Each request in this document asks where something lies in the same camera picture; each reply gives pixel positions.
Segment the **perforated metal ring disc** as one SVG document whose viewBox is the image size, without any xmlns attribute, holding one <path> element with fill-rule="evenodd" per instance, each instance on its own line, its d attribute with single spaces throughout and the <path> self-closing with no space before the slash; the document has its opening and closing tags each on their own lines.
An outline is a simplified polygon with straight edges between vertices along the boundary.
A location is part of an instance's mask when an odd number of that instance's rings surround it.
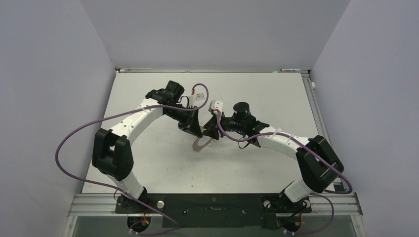
<svg viewBox="0 0 419 237">
<path fill-rule="evenodd" d="M 214 139 L 204 136 L 203 138 L 197 138 L 193 143 L 192 143 L 192 151 L 193 152 L 201 152 L 204 148 L 208 147 L 208 146 L 212 146 Z"/>
</svg>

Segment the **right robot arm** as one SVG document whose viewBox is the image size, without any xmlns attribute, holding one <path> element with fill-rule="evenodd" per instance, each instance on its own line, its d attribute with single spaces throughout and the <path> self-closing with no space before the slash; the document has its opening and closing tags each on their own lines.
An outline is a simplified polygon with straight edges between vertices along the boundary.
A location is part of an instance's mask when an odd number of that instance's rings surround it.
<svg viewBox="0 0 419 237">
<path fill-rule="evenodd" d="M 292 211 L 301 199 L 324 192 L 343 173 L 344 166 L 325 137 L 307 138 L 285 133 L 257 120 L 246 102 L 236 103 L 233 110 L 233 115 L 226 117 L 223 103 L 213 100 L 209 106 L 212 118 L 204 125 L 204 135 L 272 149 L 296 160 L 301 178 L 281 191 L 279 205 L 283 210 Z"/>
</svg>

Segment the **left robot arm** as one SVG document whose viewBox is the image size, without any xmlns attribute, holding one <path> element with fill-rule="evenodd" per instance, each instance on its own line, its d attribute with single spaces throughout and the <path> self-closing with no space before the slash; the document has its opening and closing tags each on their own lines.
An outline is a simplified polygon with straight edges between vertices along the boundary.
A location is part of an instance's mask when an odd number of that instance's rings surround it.
<svg viewBox="0 0 419 237">
<path fill-rule="evenodd" d="M 202 137 L 196 101 L 208 102 L 208 92 L 187 97 L 188 105 L 180 102 L 185 89 L 169 81 L 165 88 L 151 90 L 145 95 L 136 112 L 125 113 L 125 118 L 110 129 L 99 129 L 94 138 L 92 165 L 108 176 L 129 197 L 128 206 L 142 212 L 147 206 L 147 190 L 139 183 L 132 169 L 134 159 L 131 147 L 139 135 L 156 119 L 168 116 L 178 122 L 178 128 L 198 138 Z"/>
</svg>

